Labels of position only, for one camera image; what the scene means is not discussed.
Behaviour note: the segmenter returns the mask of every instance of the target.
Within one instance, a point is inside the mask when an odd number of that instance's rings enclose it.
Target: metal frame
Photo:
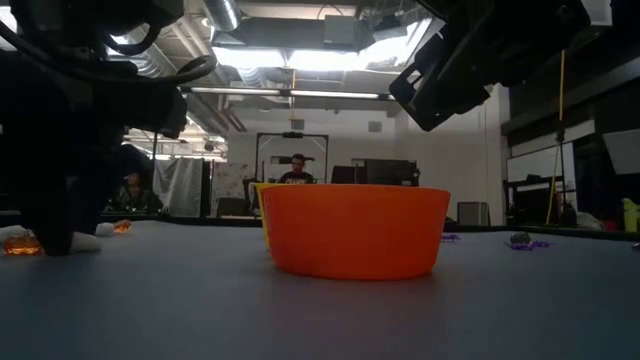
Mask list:
[[[255,178],[258,179],[258,164],[260,157],[260,138],[263,136],[280,136],[282,138],[291,138],[285,136],[287,133],[257,133],[256,134],[256,164],[255,164]],[[327,142],[327,147],[324,151],[324,181],[327,182],[327,177],[329,176],[329,135],[317,135],[317,134],[301,134],[300,138],[292,138],[292,139],[304,139],[306,137],[310,138],[322,138]]]

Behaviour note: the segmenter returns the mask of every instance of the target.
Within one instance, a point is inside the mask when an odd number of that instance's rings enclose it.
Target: man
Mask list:
[[[280,184],[313,184],[313,176],[304,172],[305,158],[302,154],[295,154],[291,157],[292,171],[282,175]]]

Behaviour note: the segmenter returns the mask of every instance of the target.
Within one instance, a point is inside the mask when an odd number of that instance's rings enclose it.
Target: table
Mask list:
[[[0,257],[4,359],[638,359],[631,243],[509,232],[443,243],[431,276],[274,268],[259,228],[143,221],[99,255]]]

